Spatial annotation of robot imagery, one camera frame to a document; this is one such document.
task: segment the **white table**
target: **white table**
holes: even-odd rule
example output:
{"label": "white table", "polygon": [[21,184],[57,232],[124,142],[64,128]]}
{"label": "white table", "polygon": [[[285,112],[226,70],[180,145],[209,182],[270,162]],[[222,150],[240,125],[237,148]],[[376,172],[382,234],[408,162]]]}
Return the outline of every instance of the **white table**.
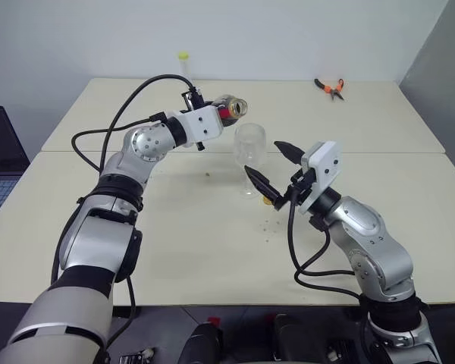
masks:
{"label": "white table", "polygon": [[[71,151],[71,137],[82,130],[106,128],[117,110],[143,80],[96,78],[73,104],[45,142],[43,151]],[[444,152],[443,147],[394,82],[347,82],[346,101],[331,101],[309,81],[198,81],[205,99],[232,93],[249,104],[240,122],[266,129],[269,152],[274,140],[301,147],[319,140],[337,140],[345,152]],[[148,86],[125,111],[119,124],[146,118],[159,111],[185,109],[180,81]],[[209,152],[231,152],[235,127],[205,143]],[[115,133],[109,150],[119,150],[124,132]],[[78,140],[82,151],[99,151],[103,135]],[[175,152],[193,151],[179,148]]]}
{"label": "white table", "polygon": [[[97,152],[87,153],[98,158]],[[345,154],[334,188],[375,207],[413,258],[418,295],[455,302],[455,168],[442,154]],[[262,170],[284,189],[296,167],[279,154]],[[232,155],[171,153],[154,170],[137,222],[143,244],[133,283],[139,305],[355,304],[293,281],[287,208],[238,195]],[[0,209],[0,301],[32,302],[49,285],[55,244],[96,173],[73,152],[41,152]],[[297,216],[300,260],[323,236]],[[314,269],[349,268],[332,244]],[[352,277],[319,278],[359,291]],[[128,304],[126,285],[115,304]]]}

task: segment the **black cable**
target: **black cable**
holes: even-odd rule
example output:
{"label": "black cable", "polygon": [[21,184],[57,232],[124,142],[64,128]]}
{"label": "black cable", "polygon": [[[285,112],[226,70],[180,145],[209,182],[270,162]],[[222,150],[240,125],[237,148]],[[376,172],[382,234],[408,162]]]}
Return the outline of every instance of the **black cable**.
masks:
{"label": "black cable", "polygon": [[64,239],[65,234],[67,233],[67,230],[73,223],[74,219],[76,218],[77,214],[79,213],[79,210],[81,210],[81,206],[83,204],[79,204],[78,207],[74,210],[73,214],[69,217],[69,219],[66,222],[66,225],[64,226],[64,229],[62,229],[61,236],[59,237],[59,241],[57,245],[55,246],[55,252],[54,252],[54,262],[52,263],[52,271],[51,271],[51,285],[53,285],[57,280],[59,276],[59,251],[61,250],[61,241]]}
{"label": "black cable", "polygon": [[173,79],[173,80],[180,80],[183,81],[186,85],[188,85],[189,89],[194,89],[194,85],[185,77],[179,76],[178,74],[160,74],[158,76],[149,78],[147,81],[139,85],[128,97],[127,101],[124,102],[124,104],[120,107],[120,110],[115,115],[115,118],[109,125],[108,131],[106,132],[105,139],[103,141],[103,147],[101,150],[101,160],[99,161],[99,173],[102,172],[103,168],[105,167],[105,160],[106,160],[106,150],[108,149],[108,142],[109,138],[111,136],[111,133],[113,132],[113,129],[115,128],[116,123],[118,122],[118,119],[120,116],[123,114],[123,111],[128,107],[128,105],[137,97],[137,95],[149,84],[154,83],[155,81],[158,80],[165,80],[165,79]]}
{"label": "black cable", "polygon": [[[185,77],[179,76],[177,74],[161,74],[159,76],[155,76],[152,78],[149,78],[147,81],[143,82],[141,85],[139,85],[133,92],[132,94],[128,97],[127,101],[124,102],[124,104],[121,106],[121,108],[118,110],[118,112],[115,115],[115,118],[113,121],[110,123],[108,129],[96,129],[96,130],[85,130],[80,133],[75,134],[72,139],[71,139],[71,145],[73,146],[73,150],[79,155],[79,157],[82,158],[88,165],[93,167],[96,171],[99,173],[102,172],[103,168],[105,167],[105,159],[106,159],[106,151],[108,149],[108,142],[111,137],[111,133],[113,131],[119,131],[119,130],[125,130],[129,127],[133,127],[138,124],[143,124],[149,119],[144,119],[141,121],[135,121],[133,123],[130,123],[128,125],[124,125],[123,127],[116,127],[115,125],[118,122],[120,116],[123,114],[124,110],[128,107],[128,105],[133,101],[135,97],[149,84],[154,83],[155,81],[158,80],[165,80],[165,79],[174,79],[174,80],[180,80],[185,82],[186,85],[188,85],[189,89],[194,89],[194,85]],[[93,133],[106,133],[105,139],[103,140],[103,145],[102,145],[102,150],[101,150],[101,158],[99,161],[99,166],[95,165],[89,158],[87,158],[78,148],[76,145],[76,140],[77,138],[87,135],[87,134],[93,134]],[[57,280],[57,274],[58,271],[58,252],[59,249],[56,248],[56,254],[55,254],[55,261],[53,263],[53,271],[52,271],[52,279]],[[128,292],[130,294],[130,305],[131,305],[131,310],[130,310],[130,317],[128,318],[127,322],[123,326],[121,326],[109,339],[106,344],[106,350],[113,344],[113,342],[121,335],[123,332],[131,325],[133,320],[135,319],[135,315],[137,313],[137,304],[135,303],[135,294],[133,291],[133,284],[131,283],[131,278],[130,276],[127,277],[127,285],[128,285]]]}
{"label": "black cable", "polygon": [[360,324],[360,327],[359,327],[359,339],[360,339],[360,342],[361,342],[361,348],[362,348],[362,352],[364,353],[364,356],[366,357],[368,362],[372,362],[372,355],[369,352],[369,349],[368,349],[367,343],[366,343],[367,321],[368,321],[367,320],[367,315],[364,315],[362,317],[361,322],[359,323]]}
{"label": "black cable", "polygon": [[325,244],[323,247],[314,255],[312,256],[309,260],[307,260],[304,263],[304,267],[301,267],[300,264],[298,263],[297,260],[297,255],[295,253],[295,247],[293,244],[293,222],[295,220],[295,208],[297,206],[297,192],[293,191],[291,197],[290,197],[290,213],[288,214],[288,229],[287,229],[287,235],[288,235],[288,249],[290,250],[290,257],[293,262],[293,265],[295,265],[295,268],[297,271],[300,270],[300,274],[302,275],[308,275],[310,277],[321,277],[321,276],[326,276],[326,275],[355,275],[353,271],[346,271],[343,269],[337,269],[337,270],[332,270],[332,271],[306,271],[305,268],[307,268],[309,265],[311,265],[315,260],[320,258],[325,251],[328,249],[328,246],[330,245],[330,236],[328,239],[325,240]]}
{"label": "black cable", "polygon": [[352,271],[344,271],[344,270],[320,271],[320,272],[311,272],[311,271],[305,270],[305,268],[308,268],[315,260],[320,258],[327,250],[327,248],[331,242],[331,236],[327,229],[324,231],[325,232],[325,243],[324,243],[323,247],[302,265],[300,265],[298,263],[297,255],[295,253],[295,247],[293,244],[293,222],[295,219],[296,205],[297,205],[297,191],[294,191],[290,198],[290,212],[288,215],[287,236],[288,236],[288,250],[290,251],[290,257],[291,257],[293,264],[295,265],[295,268],[297,269],[297,271],[295,272],[295,275],[293,276],[293,278],[295,279],[295,282],[297,282],[301,286],[311,288],[313,290],[326,290],[326,291],[331,291],[331,292],[343,293],[343,294],[347,294],[349,296],[359,299],[359,294],[357,294],[351,290],[345,290],[343,288],[336,288],[336,287],[319,286],[317,284],[310,284],[310,283],[306,283],[306,282],[300,280],[300,275],[308,275],[308,276],[353,275],[354,273]]}
{"label": "black cable", "polygon": [[137,304],[135,303],[135,293],[133,292],[133,284],[131,283],[131,277],[127,277],[127,284],[128,284],[128,293],[130,294],[130,305],[131,305],[131,310],[130,310],[130,317],[128,317],[128,320],[124,323],[123,326],[121,326],[109,339],[108,342],[106,343],[106,348],[107,350],[113,342],[118,339],[118,337],[124,333],[124,331],[130,327],[131,323],[135,319],[135,315],[137,313]]}
{"label": "black cable", "polygon": [[[138,121],[134,121],[133,123],[129,123],[129,124],[126,124],[124,125],[123,127],[116,127],[113,129],[113,131],[122,131],[122,130],[126,130],[126,129],[129,129],[131,127],[135,127],[137,125],[140,125],[140,124],[145,124],[145,123],[148,123],[150,122],[150,118],[147,118],[147,119],[142,119],[142,120],[138,120]],[[71,145],[73,146],[73,150],[79,155],[79,157],[82,158],[82,160],[84,160],[88,165],[90,165],[91,167],[93,167],[95,170],[99,171],[99,167],[97,165],[94,164],[93,161],[91,161],[91,159],[87,158],[78,148],[77,148],[77,145],[76,145],[76,140],[79,138],[79,137],[82,137],[84,135],[89,135],[89,134],[95,134],[95,133],[107,133],[108,132],[108,129],[92,129],[92,130],[85,130],[85,131],[81,131],[79,133],[76,133],[73,135],[73,137],[71,138]]]}

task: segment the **white wall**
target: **white wall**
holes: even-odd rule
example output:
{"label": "white wall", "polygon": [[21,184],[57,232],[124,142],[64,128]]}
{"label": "white wall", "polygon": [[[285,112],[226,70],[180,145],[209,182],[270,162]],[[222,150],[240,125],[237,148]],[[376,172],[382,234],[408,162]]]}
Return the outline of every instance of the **white wall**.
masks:
{"label": "white wall", "polygon": [[450,0],[401,89],[455,165],[455,0]]}
{"label": "white wall", "polygon": [[0,0],[0,104],[33,157],[91,77],[401,80],[447,0]]}

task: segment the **clear glass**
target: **clear glass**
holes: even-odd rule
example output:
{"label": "clear glass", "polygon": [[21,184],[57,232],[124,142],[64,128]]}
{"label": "clear glass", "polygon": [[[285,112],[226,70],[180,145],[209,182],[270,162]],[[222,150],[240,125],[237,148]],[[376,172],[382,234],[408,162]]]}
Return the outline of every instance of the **clear glass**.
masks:
{"label": "clear glass", "polygon": [[234,159],[243,169],[243,188],[241,195],[251,198],[258,195],[258,191],[249,180],[244,166],[259,168],[266,159],[266,132],[261,125],[243,124],[234,132]]}

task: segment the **pliers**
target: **pliers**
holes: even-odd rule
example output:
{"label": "pliers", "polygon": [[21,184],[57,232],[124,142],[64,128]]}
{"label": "pliers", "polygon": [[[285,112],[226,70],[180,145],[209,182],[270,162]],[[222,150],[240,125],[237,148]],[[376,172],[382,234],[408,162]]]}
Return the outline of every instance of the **pliers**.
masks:
{"label": "pliers", "polygon": [[332,89],[330,86],[324,85],[322,82],[319,81],[318,78],[315,78],[314,82],[319,89],[323,89],[326,93],[330,93],[332,99],[334,99],[334,96],[336,96],[339,99],[344,100],[344,98],[340,94],[340,91],[342,91],[342,87],[344,87],[344,80],[342,80],[341,78],[339,79],[338,85],[335,87],[335,89]]}

